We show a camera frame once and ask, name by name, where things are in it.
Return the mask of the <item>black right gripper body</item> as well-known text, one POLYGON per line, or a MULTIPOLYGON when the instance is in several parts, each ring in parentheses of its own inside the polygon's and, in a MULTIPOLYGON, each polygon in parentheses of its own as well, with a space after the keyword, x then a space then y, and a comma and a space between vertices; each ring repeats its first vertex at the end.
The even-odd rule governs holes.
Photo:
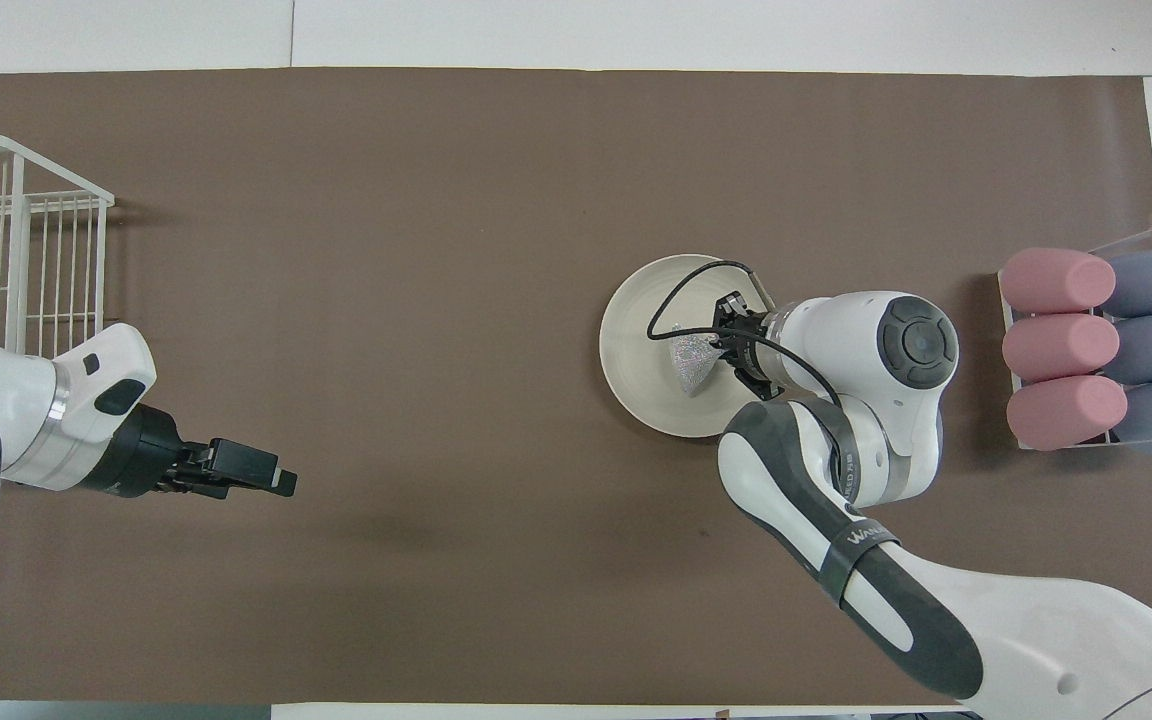
POLYGON ((726 342, 712 343, 732 347, 737 354, 737 367, 733 370, 733 377, 761 401, 781 396, 786 387, 773 381, 765 372, 759 353, 767 351, 771 361, 776 361, 780 354, 755 336, 764 338, 763 319, 765 313, 751 310, 746 300, 740 291, 730 291, 717 300, 713 319, 721 318, 730 329, 727 331, 726 342))

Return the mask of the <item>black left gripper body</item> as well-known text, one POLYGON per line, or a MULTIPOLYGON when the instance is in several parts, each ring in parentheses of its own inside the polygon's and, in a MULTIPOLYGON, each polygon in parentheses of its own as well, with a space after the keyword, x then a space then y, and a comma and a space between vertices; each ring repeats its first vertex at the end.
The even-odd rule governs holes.
POLYGON ((132 407, 90 473, 86 488, 122 498, 150 492, 227 497, 200 473, 206 445, 183 441, 170 414, 146 404, 132 407))

